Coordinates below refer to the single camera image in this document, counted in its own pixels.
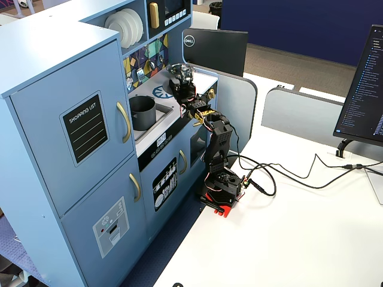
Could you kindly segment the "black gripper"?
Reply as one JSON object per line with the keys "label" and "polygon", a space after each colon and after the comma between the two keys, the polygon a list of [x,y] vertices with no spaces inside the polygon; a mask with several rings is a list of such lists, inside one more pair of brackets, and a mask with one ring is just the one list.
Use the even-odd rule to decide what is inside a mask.
{"label": "black gripper", "polygon": [[175,77],[169,79],[169,88],[171,91],[177,91],[177,102],[180,106],[184,105],[186,110],[191,113],[196,111],[204,112],[207,110],[206,102],[197,95],[196,86],[193,82],[181,84]]}

